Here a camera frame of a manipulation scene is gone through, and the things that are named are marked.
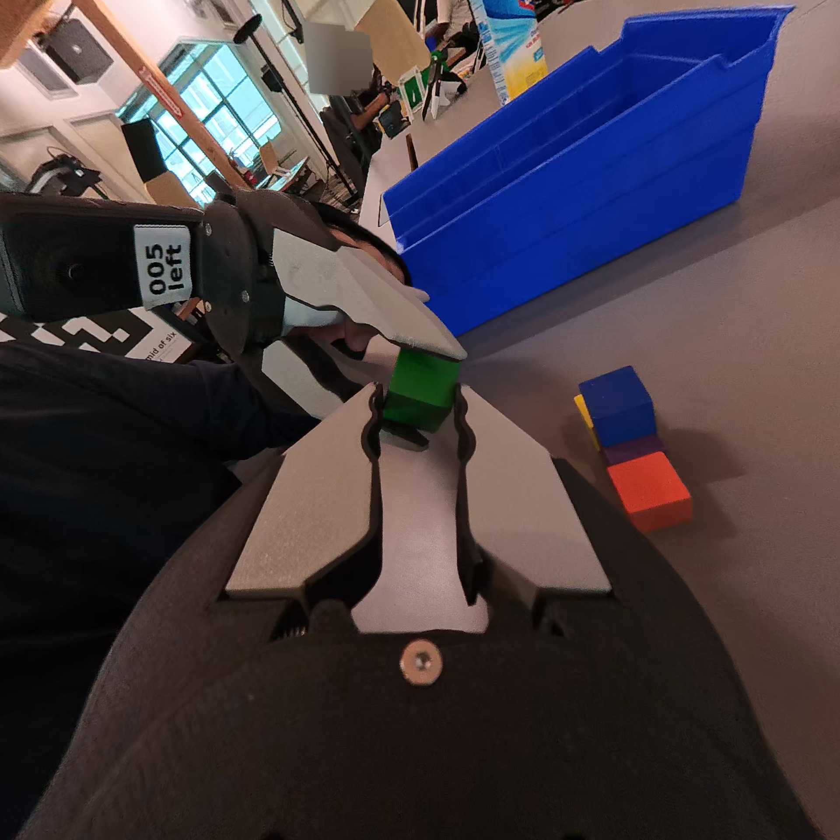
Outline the black light stand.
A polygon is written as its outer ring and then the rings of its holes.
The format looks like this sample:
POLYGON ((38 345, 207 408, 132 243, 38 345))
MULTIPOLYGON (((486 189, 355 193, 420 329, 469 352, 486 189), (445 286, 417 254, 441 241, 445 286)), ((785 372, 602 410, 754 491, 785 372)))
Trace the black light stand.
POLYGON ((307 156, 326 187, 343 185, 342 191, 332 192, 335 199, 346 208, 356 208, 361 197, 335 158, 320 119, 319 104, 327 100, 312 101, 308 80, 302 78, 306 67, 301 47, 271 2, 234 2, 234 6, 236 15, 243 18, 233 34, 237 56, 281 122, 280 138, 272 145, 277 157, 285 159, 292 151, 307 156))

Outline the wooden support post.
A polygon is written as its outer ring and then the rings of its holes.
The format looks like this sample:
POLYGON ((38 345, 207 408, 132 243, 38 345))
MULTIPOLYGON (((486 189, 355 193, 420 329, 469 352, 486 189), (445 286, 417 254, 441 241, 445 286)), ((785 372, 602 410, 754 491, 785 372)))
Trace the wooden support post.
POLYGON ((74 3, 83 16, 104 37, 132 73, 155 95, 159 103, 182 126, 187 136, 204 152, 215 169, 231 187, 251 191, 239 170, 228 159, 223 147, 215 141, 202 121, 167 80, 163 71, 142 49, 137 40, 122 26, 108 6, 101 1, 74 3))

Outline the blue plastic bin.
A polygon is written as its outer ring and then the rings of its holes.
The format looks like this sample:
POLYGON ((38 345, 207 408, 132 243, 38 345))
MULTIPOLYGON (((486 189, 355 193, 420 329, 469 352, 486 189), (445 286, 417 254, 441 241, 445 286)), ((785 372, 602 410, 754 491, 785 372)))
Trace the blue plastic bin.
POLYGON ((386 191, 450 332, 737 202, 792 10, 630 17, 386 191))

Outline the green wooden cube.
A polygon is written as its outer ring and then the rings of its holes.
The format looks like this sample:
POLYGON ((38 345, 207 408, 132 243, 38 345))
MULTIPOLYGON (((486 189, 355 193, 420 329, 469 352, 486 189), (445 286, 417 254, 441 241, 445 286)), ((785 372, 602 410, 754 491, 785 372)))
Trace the green wooden cube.
POLYGON ((386 422, 434 434, 450 414, 460 362, 400 349, 383 403, 386 422))

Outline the purple wooden cube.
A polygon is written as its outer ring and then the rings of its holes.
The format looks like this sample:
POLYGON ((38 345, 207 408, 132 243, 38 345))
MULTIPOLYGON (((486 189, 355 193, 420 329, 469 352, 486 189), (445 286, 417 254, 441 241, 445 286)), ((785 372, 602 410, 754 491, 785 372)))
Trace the purple wooden cube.
POLYGON ((609 466, 618 466, 657 452, 667 453, 667 447, 657 434, 636 437, 619 444, 602 447, 602 455, 609 466))

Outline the person's left hand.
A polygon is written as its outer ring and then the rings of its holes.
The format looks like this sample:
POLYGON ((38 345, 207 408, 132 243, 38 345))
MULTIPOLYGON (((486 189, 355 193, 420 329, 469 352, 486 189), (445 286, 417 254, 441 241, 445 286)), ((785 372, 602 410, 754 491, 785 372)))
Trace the person's left hand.
MULTIPOLYGON (((407 284, 405 266, 401 257, 385 241, 372 234, 351 219, 343 219, 327 222, 327 227, 341 244, 352 248, 363 250, 385 270, 394 276, 403 285, 407 284)), ((339 343, 344 346, 344 353, 354 358, 363 358, 370 342, 379 333, 371 326, 361 325, 353 321, 344 321, 339 324, 321 329, 319 336, 323 343, 336 347, 339 343)))

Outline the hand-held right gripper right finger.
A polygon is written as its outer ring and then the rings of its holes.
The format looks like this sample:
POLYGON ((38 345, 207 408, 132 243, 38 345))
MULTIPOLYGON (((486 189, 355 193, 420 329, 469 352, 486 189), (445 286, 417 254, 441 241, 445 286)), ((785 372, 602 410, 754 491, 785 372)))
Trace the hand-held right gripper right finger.
POLYGON ((458 578, 468 604, 502 589, 526 606, 612 586, 550 452, 467 385, 455 392, 458 578))

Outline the orange wooden cube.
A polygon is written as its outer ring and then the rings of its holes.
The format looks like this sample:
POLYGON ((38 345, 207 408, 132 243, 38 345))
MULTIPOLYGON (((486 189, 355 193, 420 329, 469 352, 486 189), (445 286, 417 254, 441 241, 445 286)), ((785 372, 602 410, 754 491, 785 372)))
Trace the orange wooden cube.
POLYGON ((692 497, 664 452, 610 465, 606 472, 638 531, 669 529, 693 519, 692 497))

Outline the yellow wooden cube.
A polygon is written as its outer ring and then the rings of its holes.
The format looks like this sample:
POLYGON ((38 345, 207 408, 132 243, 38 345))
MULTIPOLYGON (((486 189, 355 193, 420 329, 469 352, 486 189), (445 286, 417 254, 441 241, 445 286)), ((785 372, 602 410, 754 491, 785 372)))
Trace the yellow wooden cube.
POLYGON ((586 426, 587 432, 590 435, 590 438, 593 442, 593 445, 594 445, 595 449, 598 452, 601 452, 602 451, 602 444, 601 444, 600 438, 598 437, 598 434, 595 430, 595 425, 594 425, 594 422, 592 420, 592 416, 590 414, 589 408, 586 405, 585 399, 583 398, 582 394, 577 394, 574 397, 574 404, 575 404, 577 410, 579 411, 579 414, 581 415, 581 418, 583 419, 584 425, 586 426))

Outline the cardboard sheet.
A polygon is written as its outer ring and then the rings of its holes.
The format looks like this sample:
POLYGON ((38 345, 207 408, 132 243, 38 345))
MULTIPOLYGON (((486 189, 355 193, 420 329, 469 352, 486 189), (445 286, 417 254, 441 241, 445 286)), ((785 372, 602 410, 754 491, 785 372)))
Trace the cardboard sheet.
POLYGON ((431 55, 397 1, 376 1, 364 16, 374 63, 392 84, 408 72, 428 68, 431 55))

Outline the framed black white marker sheet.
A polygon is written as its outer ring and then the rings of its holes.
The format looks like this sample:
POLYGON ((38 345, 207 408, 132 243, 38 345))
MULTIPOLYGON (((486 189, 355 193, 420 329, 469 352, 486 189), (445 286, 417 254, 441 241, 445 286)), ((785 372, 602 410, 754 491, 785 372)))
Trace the framed black white marker sheet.
POLYGON ((142 308, 55 322, 29 322, 3 314, 1 341, 42 343, 168 364, 189 361, 200 347, 178 319, 142 308))

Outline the large window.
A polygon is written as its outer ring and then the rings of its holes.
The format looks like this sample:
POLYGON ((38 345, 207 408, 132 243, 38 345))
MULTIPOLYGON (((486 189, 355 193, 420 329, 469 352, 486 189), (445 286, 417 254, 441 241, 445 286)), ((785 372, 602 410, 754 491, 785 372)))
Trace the large window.
MULTIPOLYGON (((161 69, 246 180, 262 181, 266 171, 259 149, 281 133, 281 125, 233 48, 210 41, 182 43, 161 69)), ((150 92, 138 87, 116 115, 122 123, 150 119, 167 168, 197 203, 212 200, 205 176, 214 172, 213 164, 150 92)))

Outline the black wall speaker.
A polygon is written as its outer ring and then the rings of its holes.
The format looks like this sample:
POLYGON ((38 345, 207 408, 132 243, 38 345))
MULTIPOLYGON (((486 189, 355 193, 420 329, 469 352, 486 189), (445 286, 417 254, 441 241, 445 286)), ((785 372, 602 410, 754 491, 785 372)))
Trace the black wall speaker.
POLYGON ((75 17, 62 17, 41 39, 48 58, 76 85, 97 84, 113 63, 91 31, 75 17))

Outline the grey desk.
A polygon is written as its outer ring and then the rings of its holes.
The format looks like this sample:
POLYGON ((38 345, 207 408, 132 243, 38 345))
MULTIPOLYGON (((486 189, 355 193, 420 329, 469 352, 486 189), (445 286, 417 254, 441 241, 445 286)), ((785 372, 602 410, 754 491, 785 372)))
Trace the grey desk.
POLYGON ((741 197, 460 338, 464 381, 616 502, 573 405, 630 364, 694 502, 651 540, 838 838, 838 2, 785 19, 741 197))

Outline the blue wooden cube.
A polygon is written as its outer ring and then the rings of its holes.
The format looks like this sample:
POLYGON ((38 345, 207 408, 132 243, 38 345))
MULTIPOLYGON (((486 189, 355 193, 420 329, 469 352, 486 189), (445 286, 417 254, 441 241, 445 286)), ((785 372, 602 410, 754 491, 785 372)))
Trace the blue wooden cube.
POLYGON ((632 365, 583 381, 579 391, 603 448, 657 433, 653 399, 632 365))

